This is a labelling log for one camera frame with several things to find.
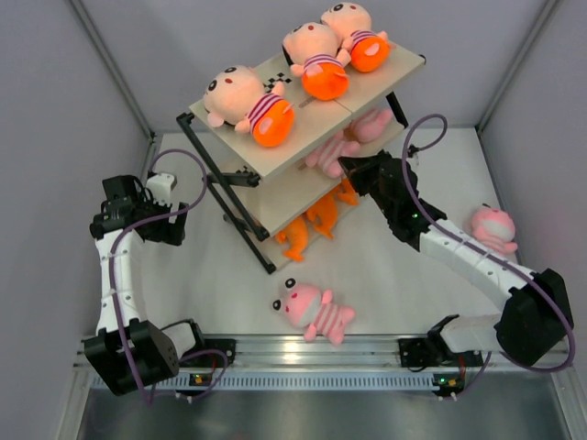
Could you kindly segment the pink striped frog plush back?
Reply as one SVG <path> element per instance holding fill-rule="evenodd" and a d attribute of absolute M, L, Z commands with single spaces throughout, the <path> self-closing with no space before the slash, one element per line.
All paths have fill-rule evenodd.
<path fill-rule="evenodd" d="M 318 167 L 327 177 L 336 179 L 344 173 L 338 159 L 354 157 L 359 152 L 359 142 L 348 140 L 343 135 L 335 135 L 308 154 L 305 157 L 305 165 L 310 168 Z"/>

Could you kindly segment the pink striped frog plush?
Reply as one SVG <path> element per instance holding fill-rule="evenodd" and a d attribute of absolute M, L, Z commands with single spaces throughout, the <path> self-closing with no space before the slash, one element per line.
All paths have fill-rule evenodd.
<path fill-rule="evenodd" d="M 295 278 L 284 282 L 282 294 L 271 302 L 271 308 L 302 330 L 306 342 L 323 336 L 334 346 L 343 342 L 347 326 L 356 316 L 352 307 L 335 301 L 332 290 L 322 291 Z"/>
<path fill-rule="evenodd" d="M 335 135 L 308 154 L 305 157 L 305 165 L 310 168 L 318 167 L 327 177 L 336 179 L 344 173 L 338 159 L 354 157 L 359 152 L 359 142 L 348 140 L 343 135 Z"/>
<path fill-rule="evenodd" d="M 361 144 L 372 142 L 381 136 L 392 120 L 390 108 L 373 107 L 348 125 L 346 137 Z"/>
<path fill-rule="evenodd" d="M 514 254 L 518 249 L 512 217 L 485 203 L 471 217 L 471 235 L 501 255 Z"/>

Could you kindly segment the orange shark plush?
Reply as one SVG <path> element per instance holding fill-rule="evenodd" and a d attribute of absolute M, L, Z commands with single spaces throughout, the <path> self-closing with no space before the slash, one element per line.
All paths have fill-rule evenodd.
<path fill-rule="evenodd" d="M 301 262 L 305 259 L 304 251 L 309 243 L 309 233 L 302 216 L 296 217 L 290 224 L 275 235 L 275 240 L 288 248 L 282 254 L 293 261 Z"/>
<path fill-rule="evenodd" d="M 348 179 L 342 179 L 340 184 L 333 189 L 332 193 L 336 198 L 345 204 L 352 206 L 360 204 L 359 196 L 353 189 Z"/>

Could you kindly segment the boy doll orange shorts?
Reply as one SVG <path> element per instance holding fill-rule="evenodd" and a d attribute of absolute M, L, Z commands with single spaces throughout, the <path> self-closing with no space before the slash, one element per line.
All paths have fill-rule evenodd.
<path fill-rule="evenodd" d="M 315 99 L 335 100 L 348 90 L 350 55 L 329 26 L 308 22 L 295 28 L 283 38 L 282 51 L 292 75 Z"/>

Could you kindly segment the black-haired boy doll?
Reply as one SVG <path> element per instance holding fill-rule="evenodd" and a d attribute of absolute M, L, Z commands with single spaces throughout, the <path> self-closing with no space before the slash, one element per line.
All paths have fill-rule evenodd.
<path fill-rule="evenodd" d="M 256 71 L 244 65 L 220 72 L 205 89 L 203 105 L 211 127 L 228 124 L 265 148 L 281 145 L 295 119 L 293 104 L 285 99 L 284 84 L 277 82 L 266 90 Z"/>

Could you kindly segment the pink striped frog plush front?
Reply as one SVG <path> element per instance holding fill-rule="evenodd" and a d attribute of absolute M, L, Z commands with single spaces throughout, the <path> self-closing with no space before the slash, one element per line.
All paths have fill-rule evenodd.
<path fill-rule="evenodd" d="M 271 302 L 271 308 L 302 330 L 306 342 L 323 336 L 334 346 L 343 342 L 347 326 L 356 316 L 352 307 L 335 301 L 332 290 L 322 291 L 295 278 L 284 282 L 282 294 Z"/>

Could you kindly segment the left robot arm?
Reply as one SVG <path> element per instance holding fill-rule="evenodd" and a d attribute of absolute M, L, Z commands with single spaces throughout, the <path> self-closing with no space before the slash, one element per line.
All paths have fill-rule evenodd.
<path fill-rule="evenodd" d="M 180 360 L 201 364 L 207 354 L 192 319 L 157 327 L 147 317 L 141 261 L 146 243 L 178 247 L 184 239 L 187 203 L 172 213 L 176 178 L 151 172 L 141 182 L 132 175 L 103 181 L 105 200 L 89 226 L 99 254 L 102 280 L 100 317 L 83 352 L 116 396 L 171 379 Z"/>

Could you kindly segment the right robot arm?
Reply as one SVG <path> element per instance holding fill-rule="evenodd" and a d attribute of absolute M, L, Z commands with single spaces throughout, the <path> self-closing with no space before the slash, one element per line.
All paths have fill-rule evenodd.
<path fill-rule="evenodd" d="M 537 371 L 538 361 L 566 340 L 569 351 L 560 367 L 572 363 L 574 323 L 560 274 L 515 264 L 460 230 L 444 212 L 419 198 L 417 177 L 405 161 L 380 151 L 338 162 L 354 191 L 377 204 L 399 241 L 460 275 L 498 311 L 445 318 L 427 342 L 432 359 L 448 364 L 463 352 L 499 352 L 513 364 Z"/>

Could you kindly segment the beige three-tier shelf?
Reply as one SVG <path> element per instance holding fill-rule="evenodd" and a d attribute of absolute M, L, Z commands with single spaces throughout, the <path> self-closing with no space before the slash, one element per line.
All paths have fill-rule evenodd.
<path fill-rule="evenodd" d="M 200 101 L 177 116 L 179 127 L 208 168 L 207 187 L 223 209 L 225 220 L 237 229 L 268 273 L 288 262 L 274 236 L 337 185 L 319 168 L 307 167 L 305 156 L 385 99 L 393 110 L 393 120 L 379 138 L 363 145 L 359 152 L 362 157 L 378 153 L 408 126 L 395 88 L 425 64 L 425 56 L 399 46 L 378 70 L 351 71 L 349 91 L 343 97 L 321 102 L 307 95 L 291 76 L 285 56 L 274 55 L 256 70 L 267 86 L 285 82 L 285 97 L 295 105 L 296 115 L 292 133 L 277 148 L 259 147 L 251 136 L 240 135 L 229 126 L 208 125 Z M 229 150 L 228 162 L 215 162 L 193 131 L 194 122 L 204 124 Z"/>

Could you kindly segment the orange shark plush under shelf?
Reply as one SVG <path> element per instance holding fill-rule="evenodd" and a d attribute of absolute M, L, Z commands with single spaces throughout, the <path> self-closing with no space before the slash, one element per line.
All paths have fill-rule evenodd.
<path fill-rule="evenodd" d="M 309 243 L 309 233 L 302 216 L 296 217 L 290 224 L 275 235 L 275 240 L 288 248 L 282 254 L 293 261 L 301 262 L 305 259 L 304 251 Z"/>

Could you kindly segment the boy doll on shelf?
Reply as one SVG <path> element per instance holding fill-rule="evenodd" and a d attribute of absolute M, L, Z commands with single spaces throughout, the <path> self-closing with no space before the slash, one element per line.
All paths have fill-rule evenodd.
<path fill-rule="evenodd" d="M 370 13 L 362 5 L 340 2 L 321 15 L 340 40 L 340 47 L 350 55 L 352 67 L 362 73 L 381 67 L 396 48 L 385 31 L 372 30 Z"/>

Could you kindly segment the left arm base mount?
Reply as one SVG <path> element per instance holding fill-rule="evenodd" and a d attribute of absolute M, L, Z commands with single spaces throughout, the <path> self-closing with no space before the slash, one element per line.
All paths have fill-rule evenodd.
<path fill-rule="evenodd" d="M 223 353 L 227 363 L 231 365 L 236 356 L 237 341 L 228 337 L 207 337 L 202 344 L 188 350 L 172 362 L 178 368 L 222 368 L 225 366 Z"/>

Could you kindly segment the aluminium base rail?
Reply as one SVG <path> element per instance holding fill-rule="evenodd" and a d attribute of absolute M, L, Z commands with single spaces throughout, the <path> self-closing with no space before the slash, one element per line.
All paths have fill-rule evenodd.
<path fill-rule="evenodd" d="M 349 335 L 339 346 L 323 337 L 230 335 L 236 341 L 233 370 L 400 370 L 399 342 L 413 335 Z"/>

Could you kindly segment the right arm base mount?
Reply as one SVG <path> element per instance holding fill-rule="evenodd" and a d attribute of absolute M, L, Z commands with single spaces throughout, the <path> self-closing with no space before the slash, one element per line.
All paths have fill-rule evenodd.
<path fill-rule="evenodd" d="M 401 366 L 414 372 L 433 367 L 457 367 L 460 364 L 458 356 L 439 340 L 428 337 L 400 338 L 398 347 Z"/>

